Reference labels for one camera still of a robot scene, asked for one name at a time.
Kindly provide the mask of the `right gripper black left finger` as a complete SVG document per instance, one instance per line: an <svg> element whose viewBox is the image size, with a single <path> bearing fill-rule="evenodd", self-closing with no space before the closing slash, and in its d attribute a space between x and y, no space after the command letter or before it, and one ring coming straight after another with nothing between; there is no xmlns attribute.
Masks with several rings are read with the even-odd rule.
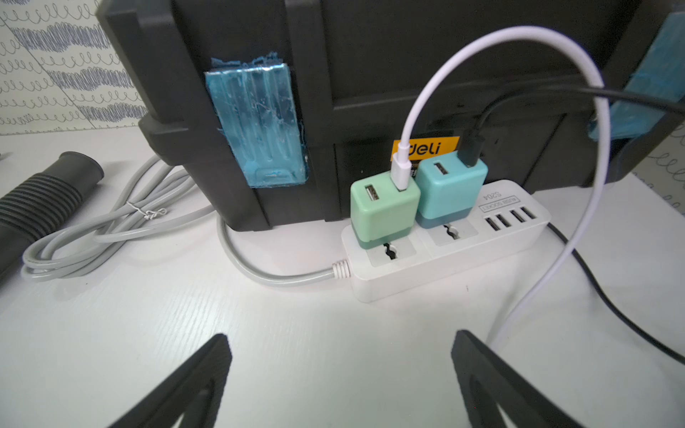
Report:
<svg viewBox="0 0 685 428"><path fill-rule="evenodd" d="M231 363L228 337L218 333L112 425L215 426Z"/></svg>

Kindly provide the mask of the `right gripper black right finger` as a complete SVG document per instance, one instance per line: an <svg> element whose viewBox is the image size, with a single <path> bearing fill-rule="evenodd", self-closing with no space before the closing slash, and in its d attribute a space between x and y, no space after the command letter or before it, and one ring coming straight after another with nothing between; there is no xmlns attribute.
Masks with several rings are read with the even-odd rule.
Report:
<svg viewBox="0 0 685 428"><path fill-rule="evenodd" d="M471 426L578 427L570 415L467 330L456 333L451 359Z"/></svg>

